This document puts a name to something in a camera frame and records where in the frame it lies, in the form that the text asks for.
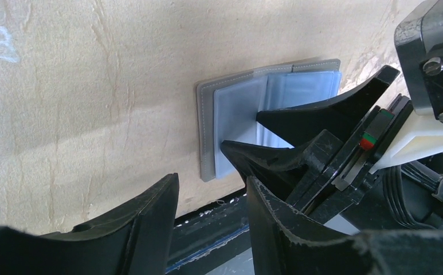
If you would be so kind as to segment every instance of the card holder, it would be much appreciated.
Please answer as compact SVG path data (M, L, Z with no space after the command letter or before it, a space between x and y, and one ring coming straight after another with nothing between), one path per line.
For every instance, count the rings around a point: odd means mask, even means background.
M256 122L259 111L294 107L338 94L338 71L283 73L255 77L214 91L215 177L224 178L235 169L220 150L224 140L269 147L292 147Z
M255 77L268 76L272 73L319 72L339 70L340 61L337 59L317 62L293 62L289 64L267 66L230 76L201 82L197 85L199 153L201 179L208 182L215 178L214 156L214 92Z

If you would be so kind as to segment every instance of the white plastic bracket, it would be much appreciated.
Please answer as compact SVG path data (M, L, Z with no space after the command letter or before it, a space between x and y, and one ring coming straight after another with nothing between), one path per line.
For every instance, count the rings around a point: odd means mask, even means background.
M382 158L370 169L397 166L443 152L443 124L434 116L412 112Z

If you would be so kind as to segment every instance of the black cable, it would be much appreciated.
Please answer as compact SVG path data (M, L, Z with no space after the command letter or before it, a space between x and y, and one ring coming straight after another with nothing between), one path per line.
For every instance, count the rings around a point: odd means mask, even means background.
M418 161L402 165L402 172L427 190L435 193L442 176Z
M403 195L400 166L386 169L383 175L383 196L389 206L390 214L400 225L410 229L435 229L433 226L417 222L407 209Z

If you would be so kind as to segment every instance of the plywood surface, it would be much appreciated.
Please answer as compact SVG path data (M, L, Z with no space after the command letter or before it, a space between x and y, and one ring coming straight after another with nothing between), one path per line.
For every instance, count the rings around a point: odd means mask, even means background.
M321 57L346 91L398 66L393 31L418 3L0 0L0 224L70 230L170 172L178 215L241 188L199 178L195 84Z

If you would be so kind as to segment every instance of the green indicator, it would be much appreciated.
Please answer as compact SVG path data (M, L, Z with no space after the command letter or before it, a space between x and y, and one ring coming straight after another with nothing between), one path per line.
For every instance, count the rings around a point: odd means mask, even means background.
M391 119L394 117L394 115L392 113L390 113L389 111L387 111L385 109L381 109L380 113L384 114L385 116L387 116Z
M375 144L377 142L377 139L370 136L370 134L368 134L368 133L364 133L363 138L368 140L371 144Z

